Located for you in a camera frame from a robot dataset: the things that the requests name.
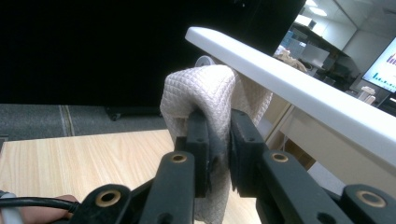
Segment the cluttered office shelf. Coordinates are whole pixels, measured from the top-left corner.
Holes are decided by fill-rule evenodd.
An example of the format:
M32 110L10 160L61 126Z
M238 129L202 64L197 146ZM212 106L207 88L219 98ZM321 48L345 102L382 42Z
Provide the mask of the cluttered office shelf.
M297 22L289 28L281 46L305 66L309 76L338 89L348 89L361 74L347 54Z

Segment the computer monitor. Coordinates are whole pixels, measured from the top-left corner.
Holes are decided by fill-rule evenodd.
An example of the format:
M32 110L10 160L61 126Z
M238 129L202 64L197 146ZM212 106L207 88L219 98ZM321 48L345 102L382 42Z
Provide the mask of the computer monitor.
M364 73L362 79L391 93L396 92L396 37Z

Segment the ceiling light panel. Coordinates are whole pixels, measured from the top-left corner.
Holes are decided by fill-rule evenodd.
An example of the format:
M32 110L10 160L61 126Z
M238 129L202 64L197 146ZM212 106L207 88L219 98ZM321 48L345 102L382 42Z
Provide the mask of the ceiling light panel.
M318 4L314 0L305 0L305 5L309 8L309 10L321 17L327 17L328 14L325 10L318 7Z

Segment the white textured cloth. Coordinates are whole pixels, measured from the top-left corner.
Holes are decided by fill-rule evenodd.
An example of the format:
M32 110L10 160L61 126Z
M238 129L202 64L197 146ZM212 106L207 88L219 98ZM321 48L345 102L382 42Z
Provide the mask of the white textured cloth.
M171 137L177 139L187 134L187 119L197 109L205 114L212 134L211 190L204 198L195 200L196 220L222 224L224 218L231 186L228 168L231 112L243 111L258 124L272 97L271 91L221 64L193 67L166 77L160 109Z

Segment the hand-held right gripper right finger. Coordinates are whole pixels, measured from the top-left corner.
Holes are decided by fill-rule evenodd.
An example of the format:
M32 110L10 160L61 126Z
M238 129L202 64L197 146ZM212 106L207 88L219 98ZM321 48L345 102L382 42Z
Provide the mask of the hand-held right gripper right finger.
M262 136L249 115L233 109L229 166L233 190L241 197L258 195L261 182L258 163L265 149Z

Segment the black curtain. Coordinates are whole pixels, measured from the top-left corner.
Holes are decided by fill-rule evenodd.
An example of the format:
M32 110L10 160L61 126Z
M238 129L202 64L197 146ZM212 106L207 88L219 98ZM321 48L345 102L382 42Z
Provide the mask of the black curtain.
M0 0L0 104L156 106L219 31L275 52L306 0Z

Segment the beige wooden desk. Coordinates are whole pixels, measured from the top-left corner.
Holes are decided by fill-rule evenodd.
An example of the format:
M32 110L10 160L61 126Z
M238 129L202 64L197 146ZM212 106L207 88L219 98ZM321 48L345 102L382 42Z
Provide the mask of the beige wooden desk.
M396 165L274 95L259 130L271 149L293 154L325 189L365 184L396 198Z

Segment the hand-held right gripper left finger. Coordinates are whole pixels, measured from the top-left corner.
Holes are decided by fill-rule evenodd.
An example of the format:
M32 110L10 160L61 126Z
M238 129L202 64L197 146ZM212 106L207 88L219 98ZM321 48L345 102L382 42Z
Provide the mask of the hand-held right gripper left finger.
M195 197L206 198L212 191L211 173L214 161L211 150L215 134L201 110L191 112L187 119L187 132L177 137L175 151L189 152L195 159Z

